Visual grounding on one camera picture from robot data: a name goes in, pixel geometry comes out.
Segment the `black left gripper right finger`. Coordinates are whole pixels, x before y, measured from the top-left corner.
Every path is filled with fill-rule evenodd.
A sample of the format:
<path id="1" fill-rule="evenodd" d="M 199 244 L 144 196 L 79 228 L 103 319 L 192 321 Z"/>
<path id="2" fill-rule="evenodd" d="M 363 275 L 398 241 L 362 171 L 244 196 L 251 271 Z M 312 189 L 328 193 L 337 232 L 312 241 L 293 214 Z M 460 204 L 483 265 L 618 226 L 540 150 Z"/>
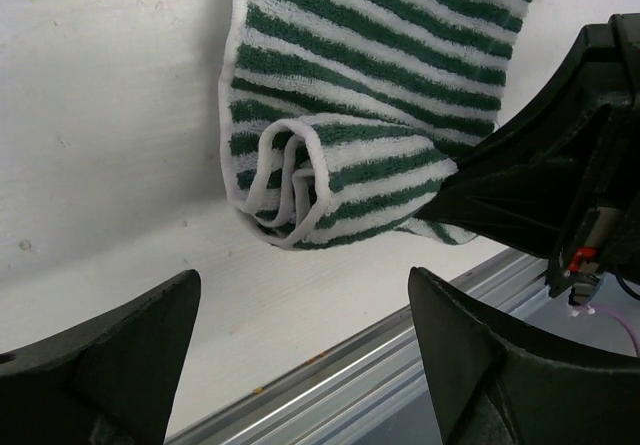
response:
<path id="1" fill-rule="evenodd" d="M 638 359 L 531 326 L 424 268 L 408 293 L 444 443 L 638 443 Z"/>

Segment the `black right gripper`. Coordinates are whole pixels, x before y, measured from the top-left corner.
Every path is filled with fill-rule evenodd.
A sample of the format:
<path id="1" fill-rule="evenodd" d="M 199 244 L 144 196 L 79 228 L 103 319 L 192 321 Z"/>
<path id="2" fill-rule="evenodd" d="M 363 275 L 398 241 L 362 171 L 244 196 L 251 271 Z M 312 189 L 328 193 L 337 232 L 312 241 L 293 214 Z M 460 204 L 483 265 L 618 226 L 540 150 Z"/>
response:
<path id="1" fill-rule="evenodd" d="M 639 16 L 583 27 L 540 92 L 419 213 L 541 258 L 549 295 L 639 281 Z"/>

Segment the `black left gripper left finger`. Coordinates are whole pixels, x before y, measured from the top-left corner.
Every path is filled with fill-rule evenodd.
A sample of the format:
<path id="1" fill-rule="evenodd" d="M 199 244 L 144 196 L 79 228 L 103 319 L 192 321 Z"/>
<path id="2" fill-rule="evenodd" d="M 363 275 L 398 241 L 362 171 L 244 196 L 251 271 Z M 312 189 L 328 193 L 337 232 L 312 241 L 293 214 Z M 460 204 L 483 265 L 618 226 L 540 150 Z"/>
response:
<path id="1" fill-rule="evenodd" d="M 2 353 L 2 443 L 163 443 L 200 297 L 200 275 L 186 270 Z"/>

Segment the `green white striped towel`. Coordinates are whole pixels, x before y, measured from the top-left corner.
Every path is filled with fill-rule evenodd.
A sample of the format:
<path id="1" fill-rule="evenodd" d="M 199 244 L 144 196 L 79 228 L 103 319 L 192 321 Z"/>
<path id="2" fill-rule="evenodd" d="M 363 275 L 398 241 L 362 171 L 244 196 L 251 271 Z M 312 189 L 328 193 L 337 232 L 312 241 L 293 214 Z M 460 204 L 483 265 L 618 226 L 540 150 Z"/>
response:
<path id="1" fill-rule="evenodd" d="M 531 1 L 233 0 L 218 86 L 230 204 L 283 250 L 472 240 L 418 211 L 495 131 Z"/>

